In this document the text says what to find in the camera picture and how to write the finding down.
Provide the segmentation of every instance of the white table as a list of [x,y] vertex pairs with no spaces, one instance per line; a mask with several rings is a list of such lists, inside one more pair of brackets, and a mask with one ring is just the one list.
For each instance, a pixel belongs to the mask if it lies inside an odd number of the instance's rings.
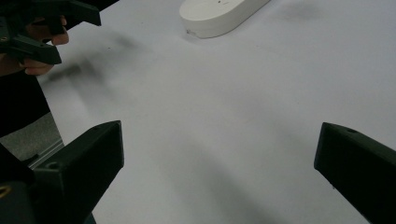
[[396,1],[273,0],[211,39],[182,2],[120,0],[39,78],[66,144],[122,122],[97,222],[368,223],[313,162],[324,121],[396,148]]

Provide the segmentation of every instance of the brass screw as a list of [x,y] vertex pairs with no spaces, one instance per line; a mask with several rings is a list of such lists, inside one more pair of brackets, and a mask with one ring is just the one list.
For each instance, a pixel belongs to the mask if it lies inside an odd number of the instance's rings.
[[11,186],[2,186],[0,187],[0,199],[6,197],[12,190]]

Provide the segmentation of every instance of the human hand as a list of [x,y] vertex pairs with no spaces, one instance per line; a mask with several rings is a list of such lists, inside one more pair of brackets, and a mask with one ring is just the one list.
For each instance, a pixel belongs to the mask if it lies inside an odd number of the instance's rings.
[[[69,42],[69,36],[65,29],[62,35],[52,35],[47,25],[39,24],[43,20],[43,18],[37,18],[33,23],[26,26],[30,37],[40,42],[50,39],[54,46]],[[67,24],[64,17],[61,17],[61,21],[63,26]],[[23,63],[19,63],[18,60],[10,58],[6,54],[0,54],[0,76],[19,72],[23,69],[28,75],[43,75],[48,73],[52,67],[53,64],[41,63],[28,58],[24,59]]]

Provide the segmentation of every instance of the white device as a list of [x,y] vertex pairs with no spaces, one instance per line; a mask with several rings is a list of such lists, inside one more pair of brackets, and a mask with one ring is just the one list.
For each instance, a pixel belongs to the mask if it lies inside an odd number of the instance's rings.
[[187,33],[200,38],[224,35],[270,0],[186,0],[179,13]]

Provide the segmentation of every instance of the white surface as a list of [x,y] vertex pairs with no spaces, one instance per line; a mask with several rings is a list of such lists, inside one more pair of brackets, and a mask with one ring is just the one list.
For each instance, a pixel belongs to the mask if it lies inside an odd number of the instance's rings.
[[40,77],[66,143],[122,121],[98,223],[367,223],[313,162],[323,121],[396,148],[396,1],[273,0],[205,40],[182,2],[121,0]]
[[180,18],[188,34],[200,38],[224,35],[263,7],[269,0],[186,0]]

